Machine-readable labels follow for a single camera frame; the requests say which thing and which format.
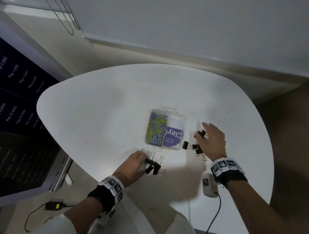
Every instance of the wristband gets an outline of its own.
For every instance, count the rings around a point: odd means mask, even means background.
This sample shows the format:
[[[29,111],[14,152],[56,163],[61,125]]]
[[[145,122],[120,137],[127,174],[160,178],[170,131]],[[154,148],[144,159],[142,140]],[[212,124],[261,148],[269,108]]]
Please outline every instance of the wristband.
[[[242,168],[231,158],[219,158],[211,164],[211,172],[214,180],[224,185],[227,189],[227,183],[234,180],[244,180],[248,182]]]
[[[122,190],[125,187],[115,176],[108,176],[98,183],[98,186],[91,191],[87,197],[96,198],[103,206],[103,211],[110,212],[122,200]]]

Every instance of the round white table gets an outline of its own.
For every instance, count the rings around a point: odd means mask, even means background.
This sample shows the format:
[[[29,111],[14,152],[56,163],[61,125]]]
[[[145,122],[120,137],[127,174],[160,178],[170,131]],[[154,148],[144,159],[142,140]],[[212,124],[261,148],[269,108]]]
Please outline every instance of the round white table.
[[[48,88],[37,111],[65,152],[97,181],[111,175],[136,148],[156,152],[155,159],[163,156],[166,174],[149,174],[133,185],[139,200],[149,206],[170,205],[205,231],[219,207],[218,198],[202,191],[201,177],[210,173],[211,161],[204,162],[192,150],[158,152],[143,142],[147,111],[158,106],[177,108],[187,116],[183,140],[190,143],[203,121],[222,130],[228,157],[270,202],[274,166],[265,125],[248,96],[222,76],[162,64],[110,67]],[[222,207],[210,231],[247,233],[228,190],[222,185],[218,189]]]

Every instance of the white shirt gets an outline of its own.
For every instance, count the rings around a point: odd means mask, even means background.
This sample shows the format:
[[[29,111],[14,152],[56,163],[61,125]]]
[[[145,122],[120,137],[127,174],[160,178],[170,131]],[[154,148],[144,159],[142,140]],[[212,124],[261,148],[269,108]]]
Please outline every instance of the white shirt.
[[[63,214],[45,223],[32,232],[33,234],[76,234],[74,225]],[[128,196],[123,197],[116,207],[114,215],[97,219],[89,234],[156,234],[144,214],[133,204]],[[165,234],[195,234],[192,225],[180,214]]]

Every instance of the clear plastic box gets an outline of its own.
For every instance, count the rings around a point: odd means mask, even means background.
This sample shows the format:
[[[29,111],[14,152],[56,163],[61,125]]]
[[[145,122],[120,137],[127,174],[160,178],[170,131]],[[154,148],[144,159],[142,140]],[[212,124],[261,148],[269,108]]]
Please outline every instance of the clear plastic box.
[[[156,120],[155,124],[152,121],[150,125],[150,117],[152,117],[152,120]],[[180,150],[182,147],[186,120],[187,116],[179,114],[176,108],[159,106],[157,109],[149,109],[146,116],[142,140],[145,144],[163,151]],[[154,129],[157,125],[159,125],[157,128],[158,131],[154,133]]]

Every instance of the hand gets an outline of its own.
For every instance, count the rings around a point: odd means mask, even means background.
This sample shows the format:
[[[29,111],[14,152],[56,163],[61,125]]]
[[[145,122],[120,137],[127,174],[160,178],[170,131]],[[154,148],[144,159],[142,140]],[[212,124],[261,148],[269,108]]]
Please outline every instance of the hand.
[[[113,176],[120,180],[125,188],[129,187],[131,184],[138,181],[138,179],[145,173],[145,171],[138,172],[138,169],[146,158],[147,155],[145,153],[139,150],[136,151],[117,168],[113,173]]]
[[[205,128],[208,139],[202,138],[197,132],[194,134],[197,142],[200,145],[203,153],[210,158],[211,161],[215,161],[219,158],[226,157],[225,151],[225,135],[213,124],[202,123]]]

